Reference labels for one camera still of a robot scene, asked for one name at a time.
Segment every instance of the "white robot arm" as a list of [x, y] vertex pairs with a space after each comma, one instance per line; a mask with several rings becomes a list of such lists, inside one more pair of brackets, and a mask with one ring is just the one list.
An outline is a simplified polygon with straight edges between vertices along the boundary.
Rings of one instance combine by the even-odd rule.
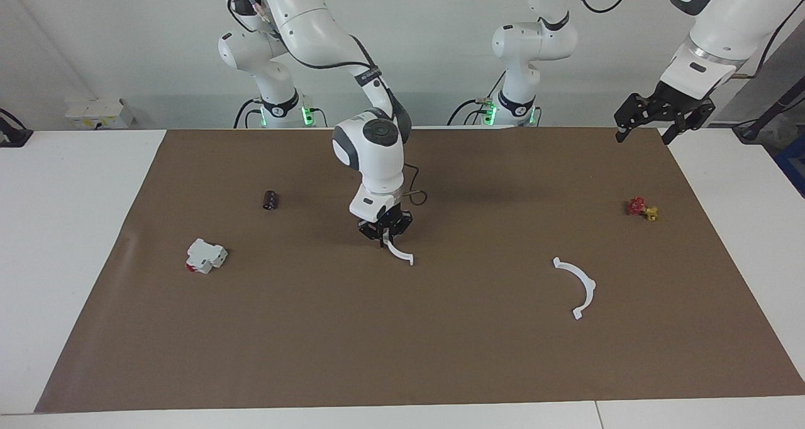
[[218, 40], [218, 53], [230, 67], [254, 77], [262, 99], [262, 117], [268, 128], [298, 128], [313, 124], [313, 115], [294, 87], [291, 71], [274, 57], [288, 53], [282, 40], [262, 21], [248, 0], [227, 0], [227, 7], [244, 27]]
[[666, 145], [715, 110], [710, 94], [727, 82], [801, 0], [670, 0], [696, 24], [649, 97], [632, 94], [615, 114], [616, 139], [633, 128], [673, 121]]
[[533, 62], [566, 59], [575, 50], [578, 32], [570, 23], [570, 0], [528, 0], [535, 23], [498, 28], [492, 49], [506, 65], [506, 81], [495, 96], [496, 125], [523, 125], [529, 120], [540, 84]]
[[360, 231], [372, 240], [382, 243], [384, 234], [392, 240], [402, 234], [413, 220], [400, 206], [403, 143], [411, 134], [411, 118], [380, 68], [359, 40], [340, 28], [325, 0], [229, 0], [233, 1], [238, 13], [252, 17], [253, 30], [258, 27], [255, 22], [263, 22], [264, 33], [279, 40], [302, 65], [344, 68], [355, 78], [373, 107], [339, 123], [333, 133], [336, 157], [363, 176], [350, 211], [360, 218]]

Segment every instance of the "white table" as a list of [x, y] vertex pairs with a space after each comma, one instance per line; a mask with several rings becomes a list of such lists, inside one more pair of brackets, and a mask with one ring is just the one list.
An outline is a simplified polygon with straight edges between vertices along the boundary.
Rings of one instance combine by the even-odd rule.
[[[25, 148], [0, 149], [0, 429], [805, 427], [805, 397], [28, 415], [163, 137], [37, 133]], [[805, 200], [762, 148], [741, 145], [730, 131], [686, 134], [672, 151], [805, 377]]]

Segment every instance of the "brown table mat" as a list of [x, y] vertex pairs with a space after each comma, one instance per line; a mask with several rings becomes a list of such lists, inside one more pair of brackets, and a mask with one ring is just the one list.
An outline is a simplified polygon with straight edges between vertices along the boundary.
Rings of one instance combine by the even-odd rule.
[[[406, 160], [414, 267], [358, 233], [329, 131], [170, 131], [36, 411], [805, 394], [656, 131], [415, 131]], [[557, 256], [598, 283], [580, 321]]]

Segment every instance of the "white plastic block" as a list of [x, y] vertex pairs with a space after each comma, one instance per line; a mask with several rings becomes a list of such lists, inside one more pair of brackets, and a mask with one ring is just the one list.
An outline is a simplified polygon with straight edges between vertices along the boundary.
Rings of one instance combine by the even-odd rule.
[[187, 269], [200, 274], [209, 274], [213, 268], [224, 265], [229, 253], [221, 245], [210, 245], [204, 239], [196, 239], [187, 249]]
[[130, 128], [135, 122], [122, 99], [73, 100], [65, 116], [73, 127], [82, 130]]

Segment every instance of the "black pole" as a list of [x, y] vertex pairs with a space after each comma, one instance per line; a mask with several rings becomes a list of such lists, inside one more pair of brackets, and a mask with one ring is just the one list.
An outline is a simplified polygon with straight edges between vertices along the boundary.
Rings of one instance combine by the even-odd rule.
[[783, 94], [777, 102], [774, 103], [768, 110], [763, 113], [761, 117], [757, 119], [753, 125], [750, 127], [745, 128], [743, 130], [737, 131], [738, 137], [742, 140], [746, 140], [747, 142], [754, 142], [757, 139], [757, 135], [760, 134], [760, 131], [763, 130], [765, 126], [767, 126], [772, 119], [776, 118], [778, 114], [782, 113], [786, 108], [788, 108], [794, 100], [799, 97], [800, 94], [805, 92], [805, 77], [796, 82], [796, 84], [788, 90], [787, 93]]

